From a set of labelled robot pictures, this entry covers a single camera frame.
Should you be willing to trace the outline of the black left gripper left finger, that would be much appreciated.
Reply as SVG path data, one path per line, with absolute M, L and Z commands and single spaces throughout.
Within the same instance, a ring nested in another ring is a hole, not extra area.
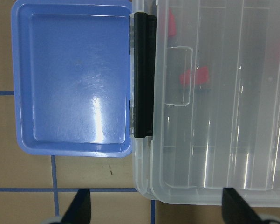
M 91 222 L 91 197 L 89 189 L 79 189 L 66 213 L 62 224 L 89 224 Z

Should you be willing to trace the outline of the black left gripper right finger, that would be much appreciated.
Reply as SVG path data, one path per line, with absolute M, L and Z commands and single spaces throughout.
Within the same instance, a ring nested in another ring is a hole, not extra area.
M 234 188 L 223 188 L 222 218 L 225 224 L 263 224 L 263 220 Z

